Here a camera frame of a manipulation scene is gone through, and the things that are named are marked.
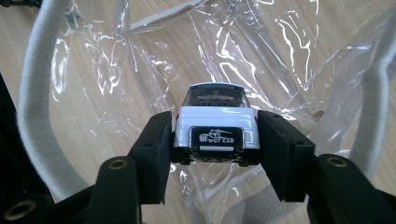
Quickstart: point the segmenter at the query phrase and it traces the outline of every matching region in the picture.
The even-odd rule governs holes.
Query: white toy car
[[[243,87],[199,83],[189,87],[176,117],[172,162],[260,162],[257,118]]]

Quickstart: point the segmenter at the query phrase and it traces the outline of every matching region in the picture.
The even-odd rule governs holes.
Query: car logo
[[[224,132],[220,129],[212,129],[209,133],[202,133],[199,135],[199,141],[201,143],[233,143],[233,138],[229,137],[221,137],[222,133],[229,133]]]

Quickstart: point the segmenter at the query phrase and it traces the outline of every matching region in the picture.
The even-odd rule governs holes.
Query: car roof
[[[195,83],[195,84],[190,85],[189,89],[191,89],[192,87],[204,86],[204,85],[234,86],[234,87],[241,88],[242,90],[245,90],[245,88],[243,86],[236,85],[236,84],[233,84],[233,83],[228,83],[228,82],[201,82],[201,83]]]

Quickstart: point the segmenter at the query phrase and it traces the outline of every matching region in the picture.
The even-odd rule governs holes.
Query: transparent plastic bag
[[[176,116],[190,84],[204,81],[244,86],[253,108],[281,114],[318,154],[348,153],[361,74],[392,1],[202,1],[144,26],[130,21],[143,18],[134,4],[73,1],[58,37],[51,125],[89,184],[104,160],[127,154],[150,116]],[[173,164],[176,181],[166,206],[183,202],[193,223],[270,222],[296,206],[277,200],[260,166]]]

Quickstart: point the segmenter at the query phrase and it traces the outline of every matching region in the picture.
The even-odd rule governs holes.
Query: license plate
[[[191,128],[191,147],[241,147],[240,128],[193,127]]]

